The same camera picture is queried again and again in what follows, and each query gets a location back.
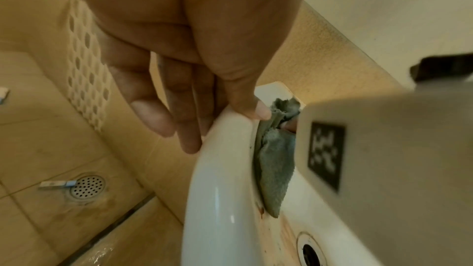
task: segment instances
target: sink basin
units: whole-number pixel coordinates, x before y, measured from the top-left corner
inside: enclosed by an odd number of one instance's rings
[[[256,89],[266,104],[293,95]],[[257,121],[227,108],[203,144],[187,202],[183,266],[378,266],[297,168],[278,219],[264,212],[252,157]]]

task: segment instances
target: gray cloth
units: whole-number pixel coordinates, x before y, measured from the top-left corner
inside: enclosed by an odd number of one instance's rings
[[[296,135],[279,128],[299,114],[301,105],[295,99],[276,99],[271,106],[272,117],[261,121],[256,133],[253,167],[256,184],[266,211],[277,218],[289,181],[294,173]]]

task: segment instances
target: sink drain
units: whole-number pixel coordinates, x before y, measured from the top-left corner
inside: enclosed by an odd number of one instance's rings
[[[86,176],[77,180],[70,189],[70,195],[79,200],[98,196],[105,189],[105,179],[100,176]]]
[[[302,266],[327,266],[322,249],[311,235],[301,233],[297,238],[297,249]]]

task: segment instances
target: qr code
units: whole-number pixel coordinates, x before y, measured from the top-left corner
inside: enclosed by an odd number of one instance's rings
[[[345,127],[312,123],[308,167],[338,192],[341,177]]]

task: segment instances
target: shower drain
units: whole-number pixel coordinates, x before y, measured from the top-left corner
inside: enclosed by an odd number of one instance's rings
[[[70,189],[70,195],[79,200],[98,196],[105,189],[105,179],[100,176],[86,176],[77,180]]]

